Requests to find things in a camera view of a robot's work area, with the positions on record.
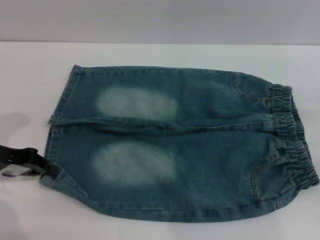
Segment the pocket stitching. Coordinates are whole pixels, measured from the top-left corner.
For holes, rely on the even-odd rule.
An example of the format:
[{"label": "pocket stitching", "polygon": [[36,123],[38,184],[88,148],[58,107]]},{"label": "pocket stitching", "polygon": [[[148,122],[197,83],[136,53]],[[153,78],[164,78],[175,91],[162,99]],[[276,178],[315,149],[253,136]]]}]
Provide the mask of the pocket stitching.
[{"label": "pocket stitching", "polygon": [[233,79],[233,89],[241,96],[250,100],[254,100],[254,101],[265,101],[268,100],[269,97],[254,97],[254,96],[250,96],[248,94],[246,94],[245,92],[241,91],[241,89],[239,88],[238,85],[238,72],[233,72],[232,73],[232,79]]},{"label": "pocket stitching", "polygon": [[259,190],[258,190],[258,185],[257,185],[257,178],[258,178],[258,174],[260,173],[260,171],[265,167],[267,166],[269,163],[272,163],[273,161],[275,160],[278,160],[278,159],[281,159],[283,156],[282,154],[281,155],[278,155],[272,159],[269,159],[267,160],[266,162],[264,163],[261,163],[261,164],[258,164],[254,170],[252,171],[252,174],[251,174],[251,187],[252,187],[252,193],[253,193],[253,196],[256,198],[257,202],[260,203],[261,202],[261,197],[260,197],[260,193],[259,193]]}]

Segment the elastic waistband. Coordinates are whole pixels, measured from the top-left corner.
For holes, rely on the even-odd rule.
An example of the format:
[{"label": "elastic waistband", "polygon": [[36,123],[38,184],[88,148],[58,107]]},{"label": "elastic waistband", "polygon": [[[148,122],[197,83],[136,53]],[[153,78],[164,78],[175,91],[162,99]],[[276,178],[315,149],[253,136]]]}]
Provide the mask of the elastic waistband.
[{"label": "elastic waistband", "polygon": [[271,96],[275,134],[285,143],[285,154],[296,184],[300,189],[318,185],[320,181],[312,164],[305,129],[292,96],[292,88],[274,84]]}]

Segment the white backdrop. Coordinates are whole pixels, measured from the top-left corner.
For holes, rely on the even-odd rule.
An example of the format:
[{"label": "white backdrop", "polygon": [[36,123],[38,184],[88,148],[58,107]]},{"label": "white backdrop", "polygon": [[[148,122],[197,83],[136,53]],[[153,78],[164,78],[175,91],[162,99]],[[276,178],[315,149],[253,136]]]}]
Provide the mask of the white backdrop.
[{"label": "white backdrop", "polygon": [[[320,173],[320,46],[0,42],[0,145],[43,155],[73,64],[240,71],[293,87]],[[172,223],[99,214],[33,177],[0,175],[0,240],[317,240],[320,185],[261,217]]]},{"label": "white backdrop", "polygon": [[0,0],[0,41],[320,44],[319,0]]}]

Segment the clothing tag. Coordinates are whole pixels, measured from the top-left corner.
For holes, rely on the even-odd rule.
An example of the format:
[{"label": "clothing tag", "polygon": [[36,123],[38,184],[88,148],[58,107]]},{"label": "clothing tag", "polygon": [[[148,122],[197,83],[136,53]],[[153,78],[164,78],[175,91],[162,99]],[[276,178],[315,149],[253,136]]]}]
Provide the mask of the clothing tag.
[{"label": "clothing tag", "polygon": [[10,164],[9,166],[2,169],[1,172],[3,176],[12,177],[12,176],[19,176],[21,174],[24,174],[29,170],[31,169],[25,166]]}]

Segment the blue denim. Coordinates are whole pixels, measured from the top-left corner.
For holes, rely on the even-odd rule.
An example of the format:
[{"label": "blue denim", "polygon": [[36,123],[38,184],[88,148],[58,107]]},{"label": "blue denim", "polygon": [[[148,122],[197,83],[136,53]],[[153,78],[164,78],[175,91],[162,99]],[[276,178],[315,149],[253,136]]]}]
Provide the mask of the blue denim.
[{"label": "blue denim", "polygon": [[75,65],[41,183],[102,214],[222,222],[319,184],[292,89],[241,72]]}]

